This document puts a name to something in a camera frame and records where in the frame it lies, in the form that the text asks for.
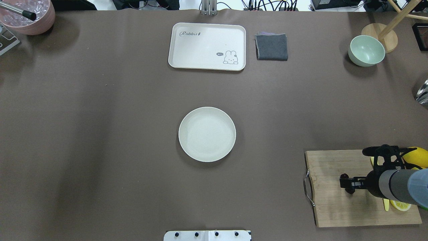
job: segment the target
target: pink bowl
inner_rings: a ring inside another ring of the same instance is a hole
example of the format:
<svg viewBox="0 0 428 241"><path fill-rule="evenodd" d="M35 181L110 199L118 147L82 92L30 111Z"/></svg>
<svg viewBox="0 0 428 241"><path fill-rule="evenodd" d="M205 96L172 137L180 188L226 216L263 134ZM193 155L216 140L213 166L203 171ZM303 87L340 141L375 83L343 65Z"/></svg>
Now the pink bowl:
<svg viewBox="0 0 428 241"><path fill-rule="evenodd" d="M55 9L52 6L52 3L50 0L3 0L5 3L9 3L11 5L14 5L16 3L24 3L27 4L29 2L34 3L42 3L48 6L48 10L45 12L40 12L39 14L42 14L39 18L37 18L35 21L29 22L27 25L24 26L14 26L11 25L9 22L5 21L3 17L10 15L17 15L15 13L12 13L10 11L7 11L5 9L0 9L0 22L6 26L9 30L14 30L19 33L23 33L26 35L37 35L44 33L48 31L55 21Z"/></svg>

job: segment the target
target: black handle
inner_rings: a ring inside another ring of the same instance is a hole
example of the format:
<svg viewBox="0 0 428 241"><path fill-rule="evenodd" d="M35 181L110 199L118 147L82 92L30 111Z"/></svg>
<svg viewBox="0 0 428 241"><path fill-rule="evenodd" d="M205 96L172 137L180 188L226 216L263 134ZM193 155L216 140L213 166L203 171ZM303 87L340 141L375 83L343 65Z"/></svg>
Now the black handle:
<svg viewBox="0 0 428 241"><path fill-rule="evenodd" d="M22 15L31 21L34 21L37 18L35 13L27 11L27 10L22 11Z"/></svg>

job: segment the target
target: wooden stand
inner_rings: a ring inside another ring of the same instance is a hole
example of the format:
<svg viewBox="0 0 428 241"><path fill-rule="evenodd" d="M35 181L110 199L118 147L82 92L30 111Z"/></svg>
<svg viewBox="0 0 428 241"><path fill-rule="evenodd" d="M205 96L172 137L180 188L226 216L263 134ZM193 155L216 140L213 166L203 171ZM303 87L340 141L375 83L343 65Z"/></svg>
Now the wooden stand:
<svg viewBox="0 0 428 241"><path fill-rule="evenodd" d="M351 195L340 187L341 174L366 176L373 170L370 157L363 156L361 150L307 151L305 156L310 170L317 227L422 223L416 205L408 211L391 207L387 212L382 198L373 196L367 190L356 190Z"/></svg>
<svg viewBox="0 0 428 241"><path fill-rule="evenodd" d="M388 2L398 12L397 16L388 25L378 23L369 24L361 31L361 35L369 35L379 40L383 44L386 53L392 52L398 45L398 37L393 29L401 20L405 17L428 20L427 17L409 14L421 0L411 0L403 10L400 10L392 0L388 0Z"/></svg>

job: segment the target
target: bowl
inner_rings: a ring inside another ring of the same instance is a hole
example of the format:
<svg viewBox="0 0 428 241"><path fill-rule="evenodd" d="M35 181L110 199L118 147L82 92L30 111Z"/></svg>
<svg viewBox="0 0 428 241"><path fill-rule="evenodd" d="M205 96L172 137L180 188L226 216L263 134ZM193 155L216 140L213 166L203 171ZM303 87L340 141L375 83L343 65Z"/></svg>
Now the bowl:
<svg viewBox="0 0 428 241"><path fill-rule="evenodd" d="M0 22L9 30L26 35L37 35L48 31L55 21L55 9L50 0L3 0L23 10L35 12L37 18L31 21L19 14L0 9Z"/></svg>
<svg viewBox="0 0 428 241"><path fill-rule="evenodd" d="M385 58L385 48L379 40L368 35L360 35L352 39L348 55L354 64L369 67Z"/></svg>

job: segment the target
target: white round plate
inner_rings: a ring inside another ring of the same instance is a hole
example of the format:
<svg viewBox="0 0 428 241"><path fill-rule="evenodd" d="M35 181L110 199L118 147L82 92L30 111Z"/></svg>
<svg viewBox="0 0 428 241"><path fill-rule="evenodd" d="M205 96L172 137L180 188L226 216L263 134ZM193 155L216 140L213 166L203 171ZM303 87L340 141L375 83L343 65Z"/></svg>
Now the white round plate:
<svg viewBox="0 0 428 241"><path fill-rule="evenodd" d="M222 110L201 107L187 114L178 129L184 152L201 162L214 162L225 157L235 144L236 129Z"/></svg>

